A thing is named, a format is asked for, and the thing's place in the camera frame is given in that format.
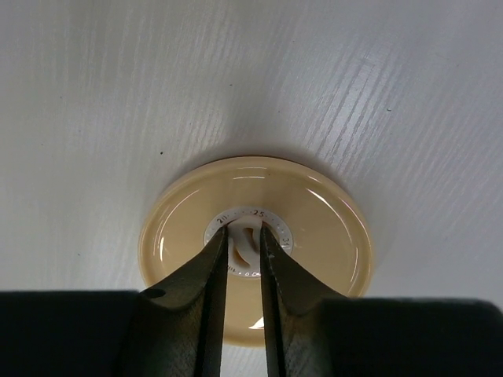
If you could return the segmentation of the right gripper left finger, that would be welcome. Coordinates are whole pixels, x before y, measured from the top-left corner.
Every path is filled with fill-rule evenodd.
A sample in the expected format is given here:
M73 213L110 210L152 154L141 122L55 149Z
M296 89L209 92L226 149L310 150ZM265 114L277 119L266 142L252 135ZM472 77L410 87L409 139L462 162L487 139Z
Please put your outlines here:
M143 291L4 291L4 376L217 376L228 232Z

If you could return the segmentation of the beige round lid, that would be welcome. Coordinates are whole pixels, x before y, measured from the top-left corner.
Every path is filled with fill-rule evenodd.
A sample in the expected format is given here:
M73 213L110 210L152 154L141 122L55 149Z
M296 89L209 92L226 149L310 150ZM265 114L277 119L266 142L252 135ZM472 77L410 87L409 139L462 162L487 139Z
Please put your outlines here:
M198 254L229 229L225 342L264 343L259 231L267 227L286 254L342 295L365 294L372 276L369 230L335 182L284 159L246 156L199 167L157 200L141 231L138 261L147 285Z

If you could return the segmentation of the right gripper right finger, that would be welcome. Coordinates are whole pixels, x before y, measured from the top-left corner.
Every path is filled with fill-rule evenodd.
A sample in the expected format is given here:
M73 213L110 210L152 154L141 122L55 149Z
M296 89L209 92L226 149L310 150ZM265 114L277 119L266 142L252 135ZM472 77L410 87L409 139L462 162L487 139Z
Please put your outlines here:
M502 313L472 299L348 298L260 232L271 376L499 376Z

